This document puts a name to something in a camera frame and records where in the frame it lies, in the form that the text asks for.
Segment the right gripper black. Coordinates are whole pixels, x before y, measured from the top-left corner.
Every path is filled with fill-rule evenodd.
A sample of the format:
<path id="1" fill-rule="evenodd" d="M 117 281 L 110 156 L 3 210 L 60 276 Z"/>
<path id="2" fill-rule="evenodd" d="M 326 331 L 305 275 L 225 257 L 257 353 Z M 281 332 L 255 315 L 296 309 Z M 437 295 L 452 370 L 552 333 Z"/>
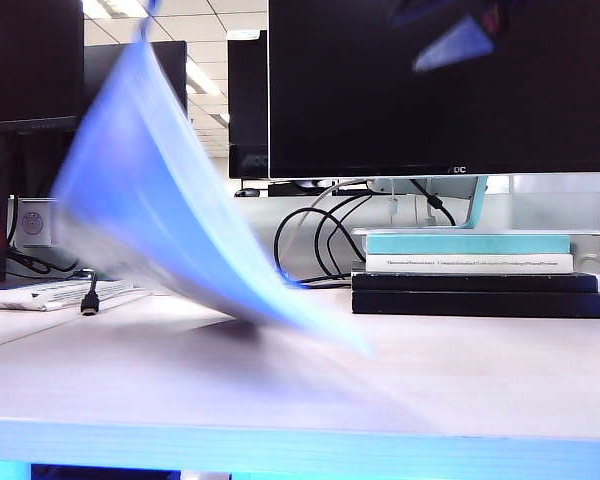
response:
<path id="1" fill-rule="evenodd" d="M 412 63 L 428 72 L 493 53 L 506 42 L 517 1 L 391 1 L 392 44 L 429 44 Z"/>

